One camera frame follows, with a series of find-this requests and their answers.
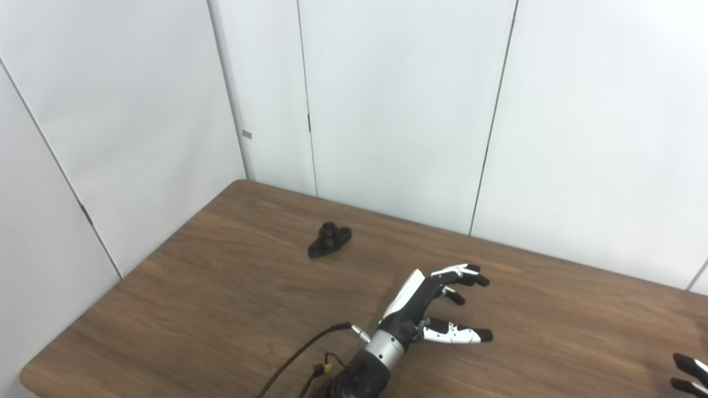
white wall panel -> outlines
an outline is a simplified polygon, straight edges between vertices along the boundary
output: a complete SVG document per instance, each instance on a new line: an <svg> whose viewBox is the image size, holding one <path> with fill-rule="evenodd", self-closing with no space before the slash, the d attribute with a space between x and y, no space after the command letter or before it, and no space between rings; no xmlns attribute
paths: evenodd
<svg viewBox="0 0 708 398"><path fill-rule="evenodd" d="M250 177L315 195L294 0L210 0Z"/></svg>
<svg viewBox="0 0 708 398"><path fill-rule="evenodd" d="M472 234L686 288L708 257L707 12L521 1Z"/></svg>
<svg viewBox="0 0 708 398"><path fill-rule="evenodd" d="M301 0L319 195L469 233L513 9Z"/></svg>
<svg viewBox="0 0 708 398"><path fill-rule="evenodd" d="M34 397L22 367L118 280L0 67L0 397Z"/></svg>
<svg viewBox="0 0 708 398"><path fill-rule="evenodd" d="M5 0L0 56L124 274L244 176L204 1Z"/></svg>

prosthetic hand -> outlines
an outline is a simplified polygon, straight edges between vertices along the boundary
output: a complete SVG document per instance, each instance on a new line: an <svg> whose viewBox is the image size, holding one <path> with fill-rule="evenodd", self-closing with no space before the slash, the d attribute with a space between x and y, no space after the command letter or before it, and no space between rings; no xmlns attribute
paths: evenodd
<svg viewBox="0 0 708 398"><path fill-rule="evenodd" d="M489 329L473 329L436 318L427 318L428 305L445 296L457 305L464 298L448 285L488 286L489 279L472 264L450 266L425 277L415 270L396 298L386 308L374 336L368 340L347 367L325 388L327 398L375 398L386 388L391 371L412 343L421 340L438 343L482 343L492 341Z"/></svg>

cable connector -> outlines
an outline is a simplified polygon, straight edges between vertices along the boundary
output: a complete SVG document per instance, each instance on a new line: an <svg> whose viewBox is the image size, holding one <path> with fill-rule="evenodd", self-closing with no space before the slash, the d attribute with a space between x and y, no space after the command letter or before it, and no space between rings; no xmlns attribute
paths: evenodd
<svg viewBox="0 0 708 398"><path fill-rule="evenodd" d="M369 334L367 334L364 329L361 329L359 326L352 324L352 330L354 331L354 333L356 333L359 339L361 339L361 341L365 342L366 344L371 342L371 337L369 337Z"/></svg>
<svg viewBox="0 0 708 398"><path fill-rule="evenodd" d="M332 371L332 364L331 363L318 363L317 365L312 367L312 378L317 378L322 376L323 374L327 372Z"/></svg>

wooden table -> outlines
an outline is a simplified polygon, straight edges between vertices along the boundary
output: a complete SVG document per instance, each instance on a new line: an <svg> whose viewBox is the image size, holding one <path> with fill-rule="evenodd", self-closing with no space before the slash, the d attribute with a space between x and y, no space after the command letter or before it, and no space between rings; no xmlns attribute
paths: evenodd
<svg viewBox="0 0 708 398"><path fill-rule="evenodd" d="M311 260L322 222L352 228ZM318 331L376 323L409 273L470 262L488 288L428 311L494 331L493 343L411 347L383 397L682 397L671 354L708 358L708 297L237 181L34 358L21 382L44 398L253 397ZM320 340L267 397L296 397Z"/></svg>

robot finger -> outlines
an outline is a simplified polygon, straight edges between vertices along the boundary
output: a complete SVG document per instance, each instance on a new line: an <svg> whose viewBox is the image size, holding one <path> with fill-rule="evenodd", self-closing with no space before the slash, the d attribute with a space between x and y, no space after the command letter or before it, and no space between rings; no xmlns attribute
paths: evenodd
<svg viewBox="0 0 708 398"><path fill-rule="evenodd" d="M446 296L457 305L464 305L465 302L467 302L461 294L459 294L455 289L449 288L448 286L442 287L442 295Z"/></svg>
<svg viewBox="0 0 708 398"><path fill-rule="evenodd" d="M672 378L671 386L679 391L687 392L699 398L708 398L708 390L705 387L688 380Z"/></svg>
<svg viewBox="0 0 708 398"><path fill-rule="evenodd" d="M470 328L442 319L430 318L430 323L423 327L423 339L453 344L486 343L492 341L494 335L489 329Z"/></svg>
<svg viewBox="0 0 708 398"><path fill-rule="evenodd" d="M483 277L479 273L480 270L481 268L474 264L458 264L435 271L430 277L441 285L459 283L466 286L489 286L489 279Z"/></svg>

